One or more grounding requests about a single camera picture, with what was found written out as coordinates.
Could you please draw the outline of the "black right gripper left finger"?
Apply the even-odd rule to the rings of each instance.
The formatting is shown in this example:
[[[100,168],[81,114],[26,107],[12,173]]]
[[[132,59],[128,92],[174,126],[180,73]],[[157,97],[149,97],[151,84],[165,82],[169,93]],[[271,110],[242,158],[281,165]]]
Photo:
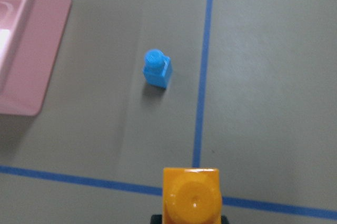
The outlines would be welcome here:
[[[151,224],[162,224],[162,215],[152,215]]]

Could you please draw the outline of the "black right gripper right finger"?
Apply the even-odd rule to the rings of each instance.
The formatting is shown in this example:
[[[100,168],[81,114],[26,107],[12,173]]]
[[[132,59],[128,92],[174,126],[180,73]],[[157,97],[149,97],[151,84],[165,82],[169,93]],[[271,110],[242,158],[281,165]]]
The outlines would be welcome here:
[[[221,216],[221,224],[229,224],[229,221],[226,216]]]

